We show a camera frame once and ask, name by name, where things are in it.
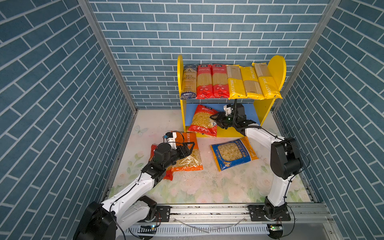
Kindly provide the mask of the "orange pasta bag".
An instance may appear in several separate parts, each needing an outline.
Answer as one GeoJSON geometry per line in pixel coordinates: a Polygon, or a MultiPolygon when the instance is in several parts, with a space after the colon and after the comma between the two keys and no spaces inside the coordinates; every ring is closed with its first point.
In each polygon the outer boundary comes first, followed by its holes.
{"type": "Polygon", "coordinates": [[[169,143],[176,144],[177,147],[182,147],[185,157],[178,160],[177,163],[172,166],[171,170],[173,172],[203,170],[196,134],[180,132],[173,132],[173,134],[176,136],[176,139],[169,140],[169,143]]]}

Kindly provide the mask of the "yellow spaghetti box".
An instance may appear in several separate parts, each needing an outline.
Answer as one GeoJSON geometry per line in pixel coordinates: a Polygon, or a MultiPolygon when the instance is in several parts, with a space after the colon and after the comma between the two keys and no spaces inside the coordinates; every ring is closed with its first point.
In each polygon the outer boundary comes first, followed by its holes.
{"type": "Polygon", "coordinates": [[[226,65],[229,85],[229,100],[246,99],[247,94],[242,80],[240,67],[237,65],[226,65]]]}
{"type": "Polygon", "coordinates": [[[281,93],[266,63],[253,63],[265,99],[282,99],[281,93]]]}
{"type": "Polygon", "coordinates": [[[264,94],[258,81],[254,67],[240,67],[242,80],[248,99],[264,100],[264,94]]]}

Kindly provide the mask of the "red macaroni bag front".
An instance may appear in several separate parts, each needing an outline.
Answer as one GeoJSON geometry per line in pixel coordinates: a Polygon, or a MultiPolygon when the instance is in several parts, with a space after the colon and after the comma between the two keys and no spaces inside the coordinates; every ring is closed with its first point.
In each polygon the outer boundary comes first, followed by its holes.
{"type": "Polygon", "coordinates": [[[198,105],[189,127],[189,132],[216,137],[217,123],[211,119],[211,116],[216,115],[217,113],[218,111],[210,107],[198,105]]]}

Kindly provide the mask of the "red macaroni bag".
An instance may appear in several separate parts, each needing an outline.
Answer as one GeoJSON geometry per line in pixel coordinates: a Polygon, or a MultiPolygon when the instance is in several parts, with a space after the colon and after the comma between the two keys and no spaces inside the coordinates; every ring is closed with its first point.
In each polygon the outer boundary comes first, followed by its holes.
{"type": "MultiPolygon", "coordinates": [[[[150,154],[149,161],[153,160],[156,148],[157,148],[157,145],[154,145],[154,144],[151,145],[151,154],[150,154]]],[[[169,181],[173,180],[173,172],[171,170],[171,167],[167,168],[166,175],[164,176],[164,180],[169,180],[169,181]]]]}
{"type": "Polygon", "coordinates": [[[189,132],[216,137],[217,123],[211,119],[211,116],[216,115],[217,113],[218,111],[210,107],[198,105],[189,127],[189,132]]]}

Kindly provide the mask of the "red macaroni bag back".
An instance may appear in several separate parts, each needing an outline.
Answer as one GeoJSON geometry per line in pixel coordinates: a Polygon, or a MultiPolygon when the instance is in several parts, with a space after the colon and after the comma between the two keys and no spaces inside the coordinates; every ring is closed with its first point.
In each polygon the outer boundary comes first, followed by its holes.
{"type": "MultiPolygon", "coordinates": [[[[153,160],[156,148],[157,148],[157,145],[154,145],[154,144],[151,145],[151,154],[150,154],[149,161],[153,160]]],[[[171,167],[167,168],[166,175],[164,176],[164,180],[169,180],[169,181],[173,180],[173,172],[171,170],[171,167]]]]}

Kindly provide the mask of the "red spaghetti bag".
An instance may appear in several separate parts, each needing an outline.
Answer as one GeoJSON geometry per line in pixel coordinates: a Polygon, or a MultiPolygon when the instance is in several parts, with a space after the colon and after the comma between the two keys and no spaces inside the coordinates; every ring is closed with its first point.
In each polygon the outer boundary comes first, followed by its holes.
{"type": "Polygon", "coordinates": [[[217,99],[228,99],[230,93],[226,65],[212,65],[212,73],[214,97],[217,99]]]}
{"type": "Polygon", "coordinates": [[[198,65],[197,99],[213,99],[213,77],[211,65],[198,65]]]}

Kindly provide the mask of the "blue elbow pasta bag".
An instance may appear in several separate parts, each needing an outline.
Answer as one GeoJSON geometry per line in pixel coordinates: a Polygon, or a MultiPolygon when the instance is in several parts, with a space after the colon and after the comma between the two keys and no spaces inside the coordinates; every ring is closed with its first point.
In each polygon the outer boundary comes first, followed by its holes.
{"type": "Polygon", "coordinates": [[[211,150],[219,172],[258,159],[248,137],[211,145],[211,150]]]}

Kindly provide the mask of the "dark blue spaghetti bag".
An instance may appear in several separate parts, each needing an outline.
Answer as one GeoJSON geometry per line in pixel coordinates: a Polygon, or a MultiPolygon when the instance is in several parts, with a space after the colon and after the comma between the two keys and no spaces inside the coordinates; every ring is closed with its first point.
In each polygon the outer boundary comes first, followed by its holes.
{"type": "Polygon", "coordinates": [[[198,65],[185,65],[182,78],[181,100],[195,99],[197,97],[198,65]]]}

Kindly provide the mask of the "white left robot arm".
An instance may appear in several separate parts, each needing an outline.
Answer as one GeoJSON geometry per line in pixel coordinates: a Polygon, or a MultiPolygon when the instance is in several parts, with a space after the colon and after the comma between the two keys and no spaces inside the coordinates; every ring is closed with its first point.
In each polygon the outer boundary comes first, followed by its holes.
{"type": "Polygon", "coordinates": [[[133,224],[156,216],[157,203],[145,194],[166,176],[167,168],[192,154],[195,143],[161,143],[139,176],[111,198],[90,203],[74,233],[75,240],[114,240],[133,224]]]}

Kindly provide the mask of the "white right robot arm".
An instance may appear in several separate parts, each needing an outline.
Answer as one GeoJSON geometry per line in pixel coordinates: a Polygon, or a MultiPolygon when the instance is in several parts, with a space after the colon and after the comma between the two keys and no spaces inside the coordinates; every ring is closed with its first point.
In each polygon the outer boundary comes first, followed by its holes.
{"type": "Polygon", "coordinates": [[[253,120],[248,120],[242,104],[224,106],[224,111],[210,117],[222,129],[233,127],[249,139],[259,142],[270,151],[270,167],[274,173],[272,188],[265,198],[264,206],[250,205],[253,221],[290,221],[286,202],[290,183],[304,167],[300,149],[294,138],[274,135],[253,120]]]}

